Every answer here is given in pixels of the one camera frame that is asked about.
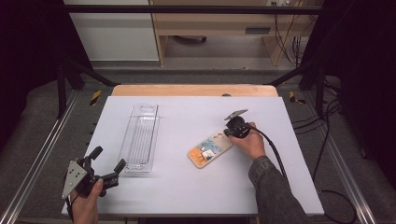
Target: forearm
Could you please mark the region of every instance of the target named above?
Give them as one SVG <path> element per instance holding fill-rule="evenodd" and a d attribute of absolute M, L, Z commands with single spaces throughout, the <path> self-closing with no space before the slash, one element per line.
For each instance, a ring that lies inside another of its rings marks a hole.
<path fill-rule="evenodd" d="M 261 156 L 253 162 L 249 178 L 256 189 L 261 223 L 310 223 L 288 182 L 268 157 Z"/>

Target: hand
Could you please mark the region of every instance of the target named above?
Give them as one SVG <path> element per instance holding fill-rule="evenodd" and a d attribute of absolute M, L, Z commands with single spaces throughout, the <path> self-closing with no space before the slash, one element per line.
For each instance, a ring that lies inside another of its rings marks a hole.
<path fill-rule="evenodd" d="M 73 209 L 74 224 L 96 224 L 99 221 L 97 199 L 103 189 L 103 179 L 96 181 L 90 195 L 87 198 L 78 196 L 78 193 L 73 190 L 70 193 L 70 200 Z"/>
<path fill-rule="evenodd" d="M 254 122 L 250 122 L 249 124 L 256 127 Z M 245 138 L 230 136 L 230 140 L 232 143 L 239 146 L 253 161 L 260 156 L 265 156 L 262 135 L 254 130 L 250 130 L 249 134 Z"/>

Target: phone case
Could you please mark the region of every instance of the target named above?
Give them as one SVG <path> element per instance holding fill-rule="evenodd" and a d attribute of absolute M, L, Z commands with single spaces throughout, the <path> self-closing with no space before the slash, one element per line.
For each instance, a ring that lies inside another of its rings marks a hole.
<path fill-rule="evenodd" d="M 192 148 L 188 156 L 198 168 L 203 168 L 227 151 L 232 145 L 233 143 L 223 131 L 216 132 L 197 147 Z"/>

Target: clear plastic tray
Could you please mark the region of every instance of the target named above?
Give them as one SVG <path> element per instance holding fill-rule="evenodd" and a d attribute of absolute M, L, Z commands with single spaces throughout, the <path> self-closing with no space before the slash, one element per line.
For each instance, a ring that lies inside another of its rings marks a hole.
<path fill-rule="evenodd" d="M 151 172 L 160 119 L 157 105 L 134 105 L 119 161 L 125 159 L 126 175 Z"/>

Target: white cabinet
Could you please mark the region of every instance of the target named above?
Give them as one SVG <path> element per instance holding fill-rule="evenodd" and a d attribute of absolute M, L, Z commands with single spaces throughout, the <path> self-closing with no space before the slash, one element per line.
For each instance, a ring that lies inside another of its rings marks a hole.
<path fill-rule="evenodd" d="M 148 5 L 147 0 L 64 0 L 67 5 Z M 91 61 L 159 61 L 151 15 L 71 13 Z"/>

